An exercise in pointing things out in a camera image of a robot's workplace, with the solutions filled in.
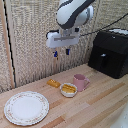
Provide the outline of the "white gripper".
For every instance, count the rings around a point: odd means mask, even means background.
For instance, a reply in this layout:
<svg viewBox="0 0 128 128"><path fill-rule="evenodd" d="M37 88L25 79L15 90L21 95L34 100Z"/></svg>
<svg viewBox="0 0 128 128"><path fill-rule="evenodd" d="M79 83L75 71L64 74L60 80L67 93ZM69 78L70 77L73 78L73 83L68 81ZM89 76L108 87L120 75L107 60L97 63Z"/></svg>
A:
<svg viewBox="0 0 128 128"><path fill-rule="evenodd" d="M79 28L67 30L50 30L46 34L46 46L49 48L70 46L79 42ZM66 55L70 54L70 49L66 49ZM57 50L54 51L54 57L58 57Z"/></svg>

